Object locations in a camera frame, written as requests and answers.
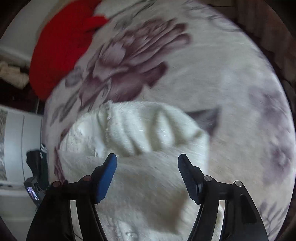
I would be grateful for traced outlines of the beige crumpled cloth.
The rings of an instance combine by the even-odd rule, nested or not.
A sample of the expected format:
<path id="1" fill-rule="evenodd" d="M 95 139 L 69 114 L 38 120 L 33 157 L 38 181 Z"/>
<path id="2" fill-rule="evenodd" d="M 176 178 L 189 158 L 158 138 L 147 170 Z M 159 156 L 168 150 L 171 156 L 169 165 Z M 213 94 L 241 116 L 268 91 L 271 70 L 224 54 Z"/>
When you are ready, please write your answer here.
<path id="1" fill-rule="evenodd" d="M 0 78 L 18 89 L 29 83 L 29 75 L 22 73 L 19 67 L 9 66 L 5 61 L 0 63 Z"/>

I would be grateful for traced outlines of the white cabinet with mirror strip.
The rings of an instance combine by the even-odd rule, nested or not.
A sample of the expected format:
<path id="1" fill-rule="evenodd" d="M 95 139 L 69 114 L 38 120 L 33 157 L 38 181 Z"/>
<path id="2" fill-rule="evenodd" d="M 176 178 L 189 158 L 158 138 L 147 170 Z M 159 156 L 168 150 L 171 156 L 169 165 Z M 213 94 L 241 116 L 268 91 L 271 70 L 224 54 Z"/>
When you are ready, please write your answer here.
<path id="1" fill-rule="evenodd" d="M 26 153 L 41 147 L 42 116 L 1 106 L 1 218 L 16 237 L 25 240 L 36 212 L 24 187 L 32 176 Z"/>

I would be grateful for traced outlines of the red garment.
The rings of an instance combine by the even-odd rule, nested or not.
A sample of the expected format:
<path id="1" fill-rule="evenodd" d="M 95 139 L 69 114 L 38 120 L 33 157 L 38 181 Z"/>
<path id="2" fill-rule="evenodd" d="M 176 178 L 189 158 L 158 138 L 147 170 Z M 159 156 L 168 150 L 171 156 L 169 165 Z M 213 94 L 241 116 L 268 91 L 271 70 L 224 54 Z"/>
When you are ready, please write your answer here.
<path id="1" fill-rule="evenodd" d="M 60 80 L 73 70 L 87 51 L 92 36 L 108 22 L 95 15 L 97 0 L 72 1 L 65 5 L 42 29 L 34 48 L 30 85 L 41 100 L 46 100 Z"/>

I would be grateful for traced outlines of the floral plush blanket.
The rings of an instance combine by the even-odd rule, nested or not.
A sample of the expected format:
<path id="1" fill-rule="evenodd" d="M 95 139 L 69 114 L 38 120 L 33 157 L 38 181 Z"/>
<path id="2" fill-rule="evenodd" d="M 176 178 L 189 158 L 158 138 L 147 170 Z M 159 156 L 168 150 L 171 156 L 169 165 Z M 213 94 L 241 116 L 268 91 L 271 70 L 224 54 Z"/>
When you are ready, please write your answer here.
<path id="1" fill-rule="evenodd" d="M 110 22 L 46 102 L 50 179 L 66 180 L 59 150 L 71 126 L 108 102 L 160 102 L 185 113 L 219 108 L 202 172 L 241 181 L 275 240 L 295 183 L 295 129 L 262 52 L 200 1 L 103 1 L 95 13 Z"/>

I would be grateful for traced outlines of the white fluffy garment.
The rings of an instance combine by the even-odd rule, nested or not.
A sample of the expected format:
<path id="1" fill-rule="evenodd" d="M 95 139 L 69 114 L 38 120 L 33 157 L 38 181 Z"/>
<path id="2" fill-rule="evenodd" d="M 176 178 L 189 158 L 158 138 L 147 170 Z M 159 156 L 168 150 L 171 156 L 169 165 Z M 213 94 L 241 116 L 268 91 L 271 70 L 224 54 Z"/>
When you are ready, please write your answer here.
<path id="1" fill-rule="evenodd" d="M 160 102 L 108 102 L 82 115 L 63 139 L 59 158 L 75 182 L 117 156 L 106 199 L 97 206 L 111 240 L 186 240 L 199 210 L 178 169 L 186 154 L 208 171 L 219 108 L 185 113 Z"/>

